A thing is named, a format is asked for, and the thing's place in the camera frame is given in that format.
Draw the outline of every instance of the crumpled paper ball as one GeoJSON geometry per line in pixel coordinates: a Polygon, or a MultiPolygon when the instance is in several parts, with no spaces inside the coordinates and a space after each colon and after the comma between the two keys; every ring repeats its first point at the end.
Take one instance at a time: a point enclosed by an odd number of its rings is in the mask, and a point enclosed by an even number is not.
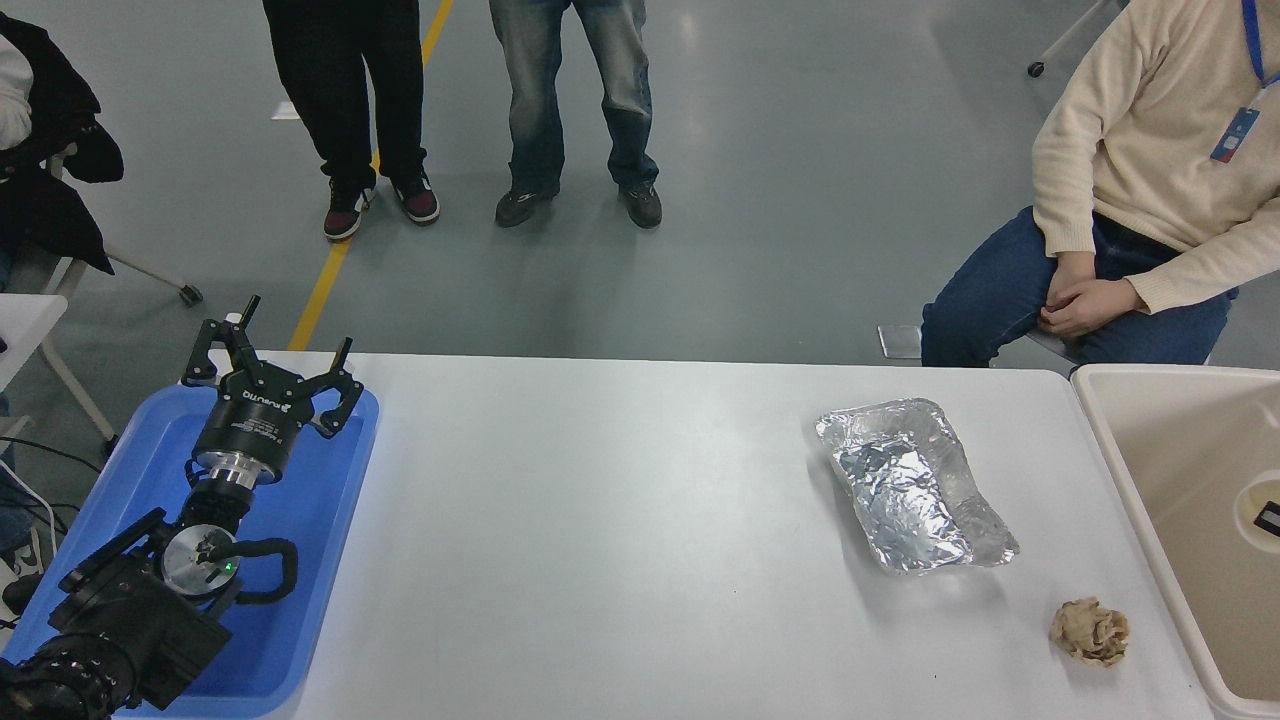
{"type": "Polygon", "coordinates": [[[1129,619],[1124,612],[1102,607],[1096,597],[1073,600],[1053,615],[1048,637],[1085,665],[1111,667],[1124,659],[1129,619]]]}

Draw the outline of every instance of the floor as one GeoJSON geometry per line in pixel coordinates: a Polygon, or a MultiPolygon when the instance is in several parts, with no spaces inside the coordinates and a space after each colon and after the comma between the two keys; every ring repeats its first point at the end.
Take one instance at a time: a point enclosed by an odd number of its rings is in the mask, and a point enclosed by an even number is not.
{"type": "MultiPolygon", "coordinates": [[[[428,168],[443,217],[411,225],[383,191],[352,240],[307,347],[357,352],[886,364],[878,324],[915,324],[960,261],[1028,205],[1032,138],[1108,9],[1046,74],[1024,72],[1087,3],[660,0],[650,3],[666,220],[632,225],[604,160],[600,87],[566,17],[563,191],[499,229],[509,86],[479,0],[452,4],[426,70],[428,168]]],[[[422,3],[422,35],[440,4],[422,3]]],[[[78,186],[104,233],[187,277],[205,304],[127,268],[87,275],[55,337],[123,428],[173,383],[197,324],[262,305],[284,348],[330,254],[325,178],[284,92],[255,3],[10,0],[95,87],[124,182],[78,186]]],[[[1280,369],[1280,277],[1244,288],[1213,361],[1280,369]]],[[[1006,368],[1066,365],[1029,341],[1006,368]]],[[[50,370],[9,388],[26,437],[93,457],[99,439],[50,370]]],[[[19,450],[50,500],[93,474],[19,450]]],[[[175,475],[180,471],[174,468],[175,475]]]]}

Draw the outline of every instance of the hand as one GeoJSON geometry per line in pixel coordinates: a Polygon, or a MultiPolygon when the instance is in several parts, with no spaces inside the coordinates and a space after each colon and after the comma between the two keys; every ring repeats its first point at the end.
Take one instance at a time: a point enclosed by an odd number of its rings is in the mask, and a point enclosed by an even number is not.
{"type": "Polygon", "coordinates": [[[1057,254],[1057,269],[1053,270],[1053,279],[1048,282],[1048,293],[1044,297],[1044,307],[1048,310],[1061,310],[1070,300],[1062,296],[1062,291],[1071,286],[1092,281],[1097,277],[1093,265],[1093,254],[1082,251],[1066,251],[1057,254]]]}
{"type": "Polygon", "coordinates": [[[1041,309],[1037,324],[1059,337],[1076,338],[1091,333],[1130,310],[1143,307],[1142,297],[1129,281],[1084,281],[1059,293],[1062,306],[1041,309]]]}

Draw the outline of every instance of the sink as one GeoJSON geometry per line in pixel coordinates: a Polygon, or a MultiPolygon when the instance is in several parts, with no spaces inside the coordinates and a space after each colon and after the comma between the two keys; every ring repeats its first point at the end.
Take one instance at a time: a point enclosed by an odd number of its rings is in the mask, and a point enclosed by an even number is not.
{"type": "Polygon", "coordinates": [[[1085,365],[1071,383],[1215,712],[1280,719],[1280,537],[1253,523],[1280,503],[1280,373],[1085,365]]]}

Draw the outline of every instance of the black jacket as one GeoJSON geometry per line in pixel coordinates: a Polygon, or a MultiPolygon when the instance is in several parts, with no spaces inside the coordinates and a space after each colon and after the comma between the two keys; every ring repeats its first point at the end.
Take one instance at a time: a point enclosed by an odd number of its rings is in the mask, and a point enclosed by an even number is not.
{"type": "Polygon", "coordinates": [[[0,35],[31,63],[31,136],[0,151],[0,240],[33,242],[56,255],[77,258],[113,273],[102,233],[79,193],[40,168],[40,163],[76,143],[64,169],[84,182],[124,177],[120,149],[95,115],[102,110],[49,33],[0,13],[0,35]]]}

